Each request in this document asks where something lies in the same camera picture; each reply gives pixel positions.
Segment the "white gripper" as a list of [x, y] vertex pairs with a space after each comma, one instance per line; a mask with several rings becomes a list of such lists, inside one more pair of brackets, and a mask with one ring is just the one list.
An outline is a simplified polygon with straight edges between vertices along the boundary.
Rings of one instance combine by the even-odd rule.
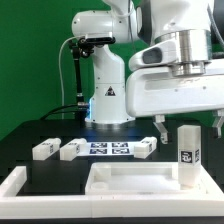
[[172, 141], [172, 135], [164, 126], [164, 115], [216, 110], [213, 134], [221, 138], [224, 69], [208, 66], [203, 75], [179, 77], [174, 77], [168, 67], [139, 69], [126, 82], [126, 110], [132, 117], [154, 116], [153, 124], [163, 144]]

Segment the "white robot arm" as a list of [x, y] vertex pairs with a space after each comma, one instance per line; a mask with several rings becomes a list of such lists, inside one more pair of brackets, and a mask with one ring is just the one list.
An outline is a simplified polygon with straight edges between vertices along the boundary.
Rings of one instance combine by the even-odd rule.
[[163, 143], [169, 114], [212, 111], [224, 124], [224, 0], [103, 0], [75, 15], [77, 55], [91, 58], [87, 123], [120, 126], [150, 116]]

